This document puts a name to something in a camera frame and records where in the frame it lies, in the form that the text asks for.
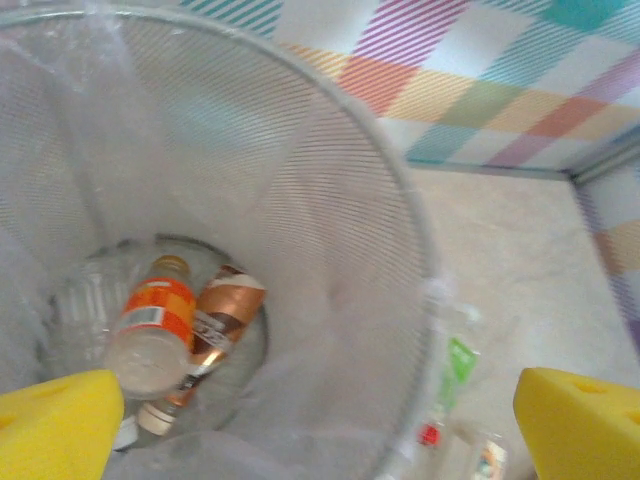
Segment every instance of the floor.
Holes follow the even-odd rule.
[[[546,366],[640,387],[640,363],[569,183],[413,170],[456,301],[478,308],[478,378],[454,417],[504,436],[507,479],[535,478],[511,402]],[[431,478],[416,463],[408,478]]]

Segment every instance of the red label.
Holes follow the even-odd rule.
[[[418,442],[422,445],[437,446],[440,443],[440,430],[433,425],[425,425],[420,432]]]
[[[124,307],[117,333],[133,328],[163,328],[191,348],[196,299],[191,289],[168,277],[145,280]]]

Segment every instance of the plaid wallpaper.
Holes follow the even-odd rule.
[[[579,187],[578,199],[640,353],[640,157]]]
[[[640,0],[184,0],[364,100],[415,163],[562,170],[640,118]]]

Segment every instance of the orange label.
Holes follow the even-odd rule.
[[[184,283],[167,277],[150,278],[129,297],[116,334],[134,328],[163,328],[191,349],[195,308],[196,298]]]

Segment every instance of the mesh trash can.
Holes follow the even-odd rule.
[[[439,375],[436,260],[401,160],[276,47],[105,8],[0,16],[0,390],[38,379],[57,272],[189,237],[266,284],[266,359],[221,429],[122,455],[106,478],[400,478]]]

